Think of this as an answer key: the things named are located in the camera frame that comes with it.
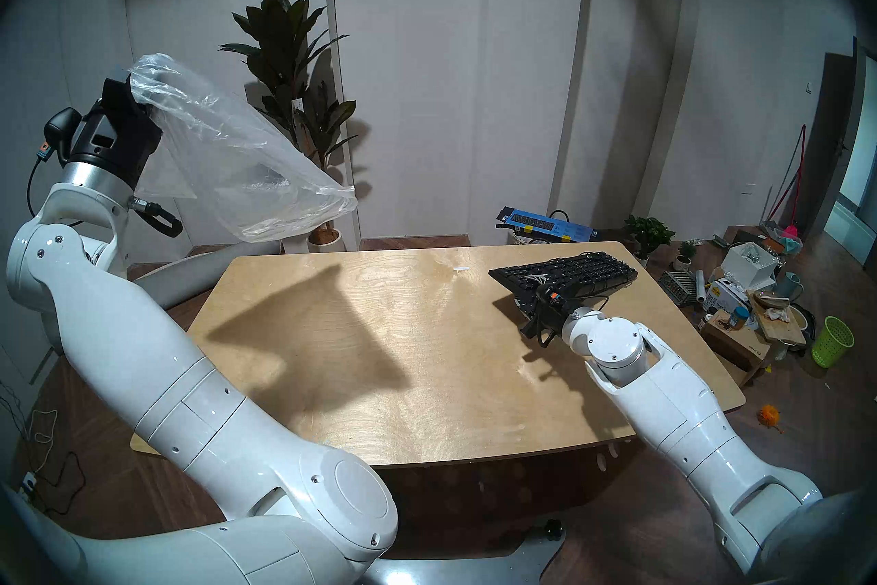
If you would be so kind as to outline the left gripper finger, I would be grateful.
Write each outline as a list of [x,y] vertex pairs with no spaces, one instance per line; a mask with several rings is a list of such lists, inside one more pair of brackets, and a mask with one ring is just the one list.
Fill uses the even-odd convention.
[[111,69],[104,79],[103,111],[108,118],[147,118],[147,106],[133,97],[128,70]]

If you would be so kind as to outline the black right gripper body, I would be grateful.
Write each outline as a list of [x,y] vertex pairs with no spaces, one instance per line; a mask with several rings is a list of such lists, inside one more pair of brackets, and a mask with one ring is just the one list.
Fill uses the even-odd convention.
[[562,327],[573,311],[570,302],[554,286],[536,290],[534,317],[537,327]]

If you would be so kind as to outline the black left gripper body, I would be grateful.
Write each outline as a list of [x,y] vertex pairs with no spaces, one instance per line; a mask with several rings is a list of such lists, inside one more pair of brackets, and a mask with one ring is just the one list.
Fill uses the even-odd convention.
[[148,115],[112,119],[103,111],[83,118],[70,149],[70,160],[99,167],[137,187],[149,157],[162,137]]

